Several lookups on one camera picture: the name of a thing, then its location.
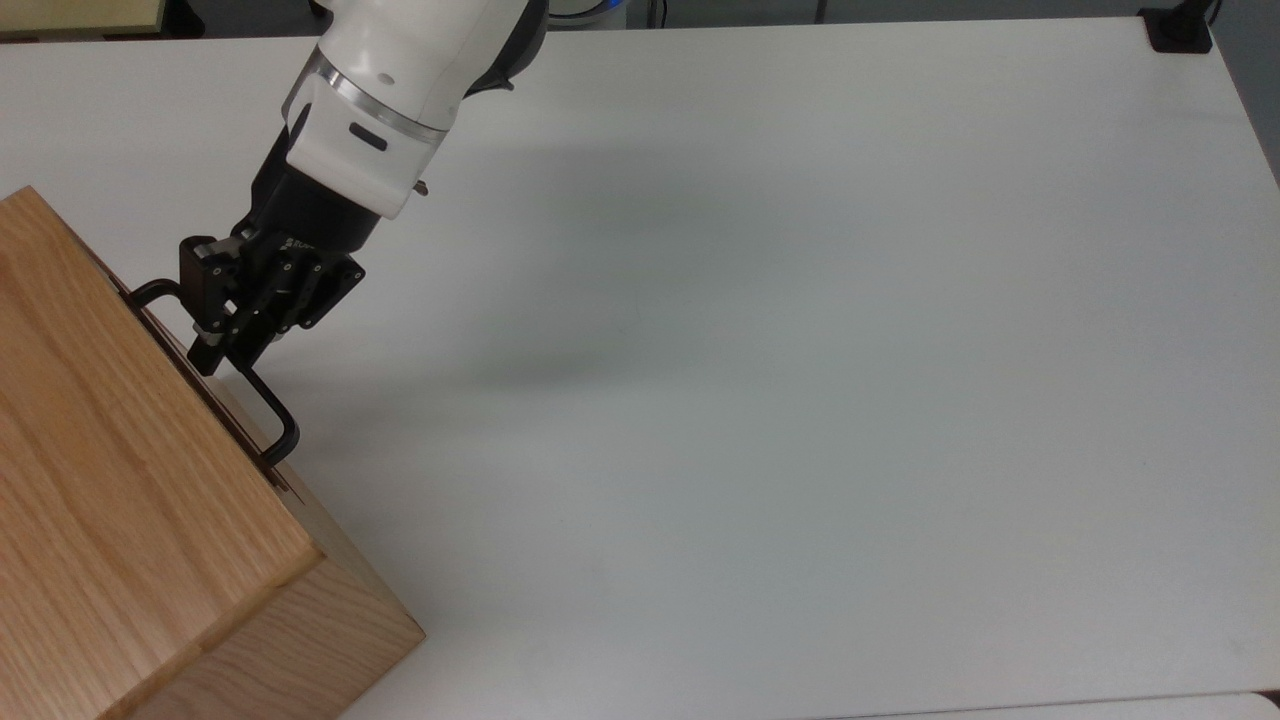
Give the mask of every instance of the wood grain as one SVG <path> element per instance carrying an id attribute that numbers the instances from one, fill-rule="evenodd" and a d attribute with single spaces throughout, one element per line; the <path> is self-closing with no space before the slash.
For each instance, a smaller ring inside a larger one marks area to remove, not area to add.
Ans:
<path id="1" fill-rule="evenodd" d="M 362 646 L 340 630 L 364 628 L 380 650 L 353 657 L 380 670 L 352 673 L 360 689 L 421 638 L 324 559 L 29 188 L 0 202 L 0 717 L 152 712 L 183 697 L 174 678 L 260 670 L 252 648 L 287 647 L 270 638 L 291 615 L 347 651 Z M 347 625 L 321 621 L 339 606 Z M 326 707 L 358 694 L 294 648 L 280 666 L 332 688 Z"/>
<path id="2" fill-rule="evenodd" d="M 4 0 L 0 36 L 156 32 L 164 0 Z"/>
<path id="3" fill-rule="evenodd" d="M 337 717 L 422 637 L 397 606 L 326 559 L 132 720 Z"/>

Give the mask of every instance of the table surface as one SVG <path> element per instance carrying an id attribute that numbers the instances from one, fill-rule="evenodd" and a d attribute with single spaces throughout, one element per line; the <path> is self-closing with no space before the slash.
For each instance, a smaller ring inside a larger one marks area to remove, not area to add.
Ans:
<path id="1" fill-rule="evenodd" d="M 310 49 L 0 47 L 0 192 L 174 275 Z M 564 33 L 516 85 L 259 366 L 431 633 L 348 717 L 1280 687 L 1280 192 L 1216 50 Z"/>
<path id="2" fill-rule="evenodd" d="M 1280 710 L 1256 694 L 1224 694 L 973 710 L 908 715 L 905 717 L 916 720 L 1276 720 L 1280 717 Z"/>

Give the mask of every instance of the wooden cabinet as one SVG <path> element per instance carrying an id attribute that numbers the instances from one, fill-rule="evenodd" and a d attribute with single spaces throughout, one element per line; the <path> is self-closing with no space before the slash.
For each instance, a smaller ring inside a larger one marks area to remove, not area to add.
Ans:
<path id="1" fill-rule="evenodd" d="M 422 632 L 143 322 L 0 202 L 0 717 L 334 717 Z"/>

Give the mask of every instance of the silver ring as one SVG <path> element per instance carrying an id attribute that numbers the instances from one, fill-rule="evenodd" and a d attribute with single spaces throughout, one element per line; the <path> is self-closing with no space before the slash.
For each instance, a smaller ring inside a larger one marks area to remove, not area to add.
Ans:
<path id="1" fill-rule="evenodd" d="M 320 53 L 319 46 L 311 53 L 311 59 L 308 59 L 306 67 L 302 68 L 302 74 L 298 76 L 298 81 L 293 83 L 293 90 L 289 92 L 288 100 L 284 101 L 285 117 L 288 117 L 288 109 L 293 104 L 293 97 L 302 87 L 302 82 L 311 74 L 320 76 L 340 97 L 349 101 L 361 111 L 376 118 L 384 126 L 390 127 L 402 135 L 433 146 L 439 146 L 440 141 L 444 140 L 444 136 L 448 135 L 448 131 L 435 129 L 416 120 L 411 120 L 410 118 L 388 108 L 372 95 L 361 90 L 360 86 L 351 82 L 351 78 L 338 72 L 338 68 L 333 67 L 333 63 L 330 63 L 323 53 Z"/>

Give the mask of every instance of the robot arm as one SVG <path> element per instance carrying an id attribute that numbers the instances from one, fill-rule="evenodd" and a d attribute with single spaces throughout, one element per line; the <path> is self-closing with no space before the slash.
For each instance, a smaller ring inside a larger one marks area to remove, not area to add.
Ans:
<path id="1" fill-rule="evenodd" d="M 351 259 L 394 218 L 463 97 L 511 87 L 541 46 L 547 0 L 330 0 L 334 22 L 284 102 L 285 128 L 232 237 L 179 246 L 189 359 L 250 368 L 362 277 Z"/>

